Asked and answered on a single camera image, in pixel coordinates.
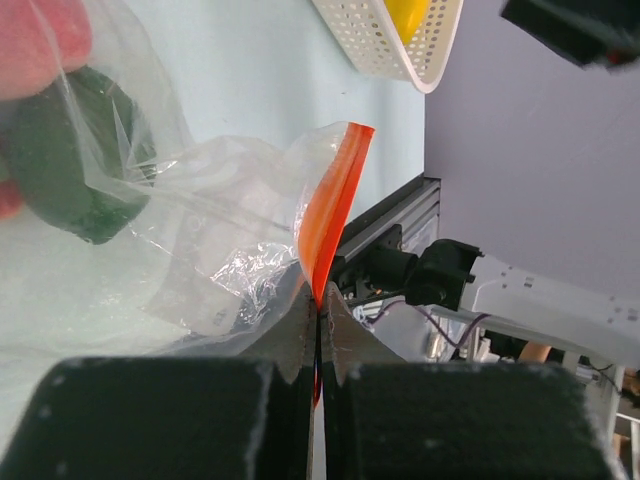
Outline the green fake pepper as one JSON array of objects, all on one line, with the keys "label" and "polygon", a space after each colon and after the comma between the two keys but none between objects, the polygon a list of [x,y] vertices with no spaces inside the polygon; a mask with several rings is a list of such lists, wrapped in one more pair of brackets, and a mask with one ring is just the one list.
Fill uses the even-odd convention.
[{"label": "green fake pepper", "polygon": [[137,104],[108,76],[82,67],[18,102],[6,133],[8,170],[50,226],[101,245],[147,205],[155,145]]}]

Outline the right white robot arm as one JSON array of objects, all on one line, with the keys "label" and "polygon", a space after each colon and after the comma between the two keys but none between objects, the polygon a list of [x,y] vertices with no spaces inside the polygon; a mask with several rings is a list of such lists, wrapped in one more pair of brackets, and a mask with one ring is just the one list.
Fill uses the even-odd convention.
[{"label": "right white robot arm", "polygon": [[467,2],[426,134],[336,278],[637,368],[638,3]]}]

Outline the yellow fake lemon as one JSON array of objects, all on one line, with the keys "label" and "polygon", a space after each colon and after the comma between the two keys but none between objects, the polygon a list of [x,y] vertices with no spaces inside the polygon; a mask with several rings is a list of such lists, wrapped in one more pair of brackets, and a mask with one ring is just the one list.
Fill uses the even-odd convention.
[{"label": "yellow fake lemon", "polygon": [[384,1],[387,12],[404,45],[411,41],[414,33],[419,29],[430,3],[430,0]]}]

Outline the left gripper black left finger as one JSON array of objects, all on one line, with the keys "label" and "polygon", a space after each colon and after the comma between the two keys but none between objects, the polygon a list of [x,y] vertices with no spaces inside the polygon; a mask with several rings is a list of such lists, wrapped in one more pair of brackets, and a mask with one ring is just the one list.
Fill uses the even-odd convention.
[{"label": "left gripper black left finger", "polygon": [[317,309],[308,286],[227,355],[76,357],[40,380],[5,479],[308,479]]}]

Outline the clear zip top bag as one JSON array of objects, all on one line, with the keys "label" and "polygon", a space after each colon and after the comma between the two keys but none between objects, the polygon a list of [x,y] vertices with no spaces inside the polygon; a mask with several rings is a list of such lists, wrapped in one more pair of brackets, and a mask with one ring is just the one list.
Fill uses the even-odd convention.
[{"label": "clear zip top bag", "polygon": [[152,134],[149,201],[93,245],[28,207],[1,217],[1,410],[18,409],[55,363],[166,353],[224,340],[280,315],[294,291],[324,287],[373,130],[336,122],[279,148],[246,135],[192,139],[172,82],[121,1],[82,1],[87,67],[114,80]]}]

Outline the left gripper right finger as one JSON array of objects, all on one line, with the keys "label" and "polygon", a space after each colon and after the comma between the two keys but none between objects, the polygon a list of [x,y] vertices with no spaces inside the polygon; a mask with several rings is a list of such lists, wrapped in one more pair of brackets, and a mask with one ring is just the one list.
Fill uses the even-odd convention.
[{"label": "left gripper right finger", "polygon": [[331,479],[621,479],[585,389],[536,363],[408,362],[329,285],[319,315]]}]

